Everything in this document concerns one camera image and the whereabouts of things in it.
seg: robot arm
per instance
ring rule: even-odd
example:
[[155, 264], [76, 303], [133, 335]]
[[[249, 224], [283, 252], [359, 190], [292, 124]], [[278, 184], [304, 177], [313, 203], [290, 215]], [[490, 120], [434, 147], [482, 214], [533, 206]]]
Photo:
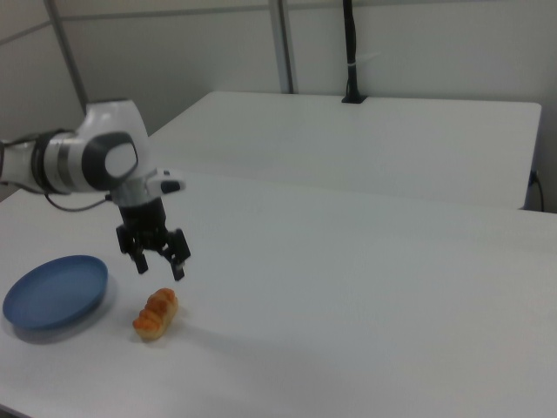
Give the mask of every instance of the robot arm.
[[169, 260], [175, 280], [184, 277], [190, 251], [181, 230], [166, 229], [161, 197], [185, 182], [181, 172], [152, 165], [143, 119], [130, 100], [89, 104], [76, 131], [0, 142], [0, 182], [42, 194], [108, 192], [124, 221], [120, 249], [138, 272], [148, 268], [143, 250], [152, 250]]

